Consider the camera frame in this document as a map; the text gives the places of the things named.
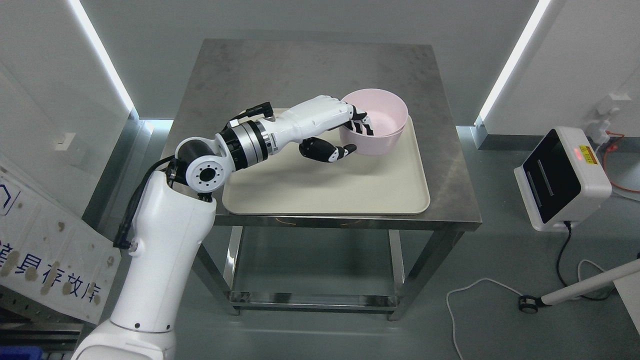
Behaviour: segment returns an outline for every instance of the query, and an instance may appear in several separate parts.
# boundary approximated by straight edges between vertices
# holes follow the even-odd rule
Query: red indicator light
[[[573,152],[575,152],[575,157],[578,158],[578,160],[582,160],[582,152],[580,152],[580,149],[574,147]]]

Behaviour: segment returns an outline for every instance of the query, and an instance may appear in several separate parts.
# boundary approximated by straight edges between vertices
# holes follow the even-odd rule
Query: robotic arm
[[[260,113],[258,120],[239,122]],[[356,150],[353,144],[334,146],[315,136],[342,125],[373,135],[367,113],[327,95],[320,95],[283,112],[277,119],[268,102],[234,117],[213,139],[192,137],[175,151],[172,180],[198,193],[210,193],[222,186],[229,175],[275,155],[291,142],[300,144],[300,153],[317,161],[334,162]]]
[[[239,121],[256,115],[262,117]],[[234,117],[213,139],[192,137],[178,144],[166,170],[153,171],[154,166],[134,193],[131,214],[125,215],[114,242],[132,256],[129,273],[111,318],[83,340],[72,359],[173,359],[180,299],[215,219],[211,192],[232,172],[266,160],[291,142],[317,161],[331,163],[351,154],[353,144],[339,147],[315,137],[340,126],[368,135],[374,131],[366,112],[320,95],[277,119],[265,102]],[[174,191],[176,182],[194,189],[198,199]],[[131,222],[135,237],[128,242]]]

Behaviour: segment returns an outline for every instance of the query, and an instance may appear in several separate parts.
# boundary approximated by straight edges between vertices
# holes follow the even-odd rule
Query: yellow warning label
[[[580,151],[582,152],[582,155],[584,155],[584,160],[587,161],[587,164],[598,165],[598,160],[591,151],[591,147],[587,145],[580,145]]]

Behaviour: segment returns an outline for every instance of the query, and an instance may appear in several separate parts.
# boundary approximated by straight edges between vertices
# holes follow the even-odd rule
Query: white wall
[[[0,1],[0,155],[81,216],[129,109],[66,1]],[[71,166],[61,133],[88,144]]]
[[[175,116],[203,39],[246,38],[431,44],[452,115],[467,125],[536,3],[82,0],[141,117]]]
[[[567,0],[484,124],[489,134],[586,128],[611,92],[634,100],[610,130],[640,136],[640,1]]]

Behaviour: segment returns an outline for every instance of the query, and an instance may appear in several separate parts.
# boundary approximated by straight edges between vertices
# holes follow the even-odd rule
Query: table leg
[[[402,246],[400,246],[400,230],[389,230],[389,249],[391,251],[391,269],[394,274],[394,290],[396,295],[404,284],[404,263]]]
[[[400,303],[397,309],[387,316],[389,321],[402,318],[463,234],[464,232],[448,230],[433,232],[398,293]]]
[[[229,302],[231,289],[203,245],[198,249],[198,254],[196,254],[191,269],[228,314],[240,314],[239,310],[234,308],[231,302]]]
[[[240,254],[240,246],[243,239],[243,227],[233,226],[231,228],[231,237],[229,238],[229,249],[227,250],[227,262],[225,263],[225,271],[223,277],[231,290],[234,289],[234,279],[236,278],[236,268],[238,265],[238,255]]]

